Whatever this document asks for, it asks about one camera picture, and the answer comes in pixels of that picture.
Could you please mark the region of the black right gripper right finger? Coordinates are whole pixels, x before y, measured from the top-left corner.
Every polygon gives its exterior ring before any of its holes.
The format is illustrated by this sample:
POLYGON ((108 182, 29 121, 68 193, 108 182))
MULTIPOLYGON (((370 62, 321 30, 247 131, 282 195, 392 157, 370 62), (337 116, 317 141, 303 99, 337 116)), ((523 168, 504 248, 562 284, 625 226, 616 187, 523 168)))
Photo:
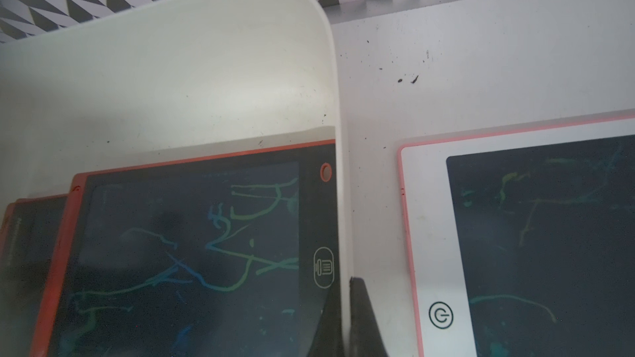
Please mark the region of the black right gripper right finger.
POLYGON ((355 357, 388 357, 365 281, 350 281, 351 330, 349 355, 355 357))

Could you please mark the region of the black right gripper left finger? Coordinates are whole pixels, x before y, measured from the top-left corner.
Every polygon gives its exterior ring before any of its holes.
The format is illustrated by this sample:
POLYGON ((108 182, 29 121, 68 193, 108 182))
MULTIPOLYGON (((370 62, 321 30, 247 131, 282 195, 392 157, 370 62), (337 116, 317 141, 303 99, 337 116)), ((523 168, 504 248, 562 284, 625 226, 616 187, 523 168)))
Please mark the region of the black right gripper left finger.
POLYGON ((334 282, 330 287, 326 302, 317 324, 307 357, 343 357, 341 287, 334 282))

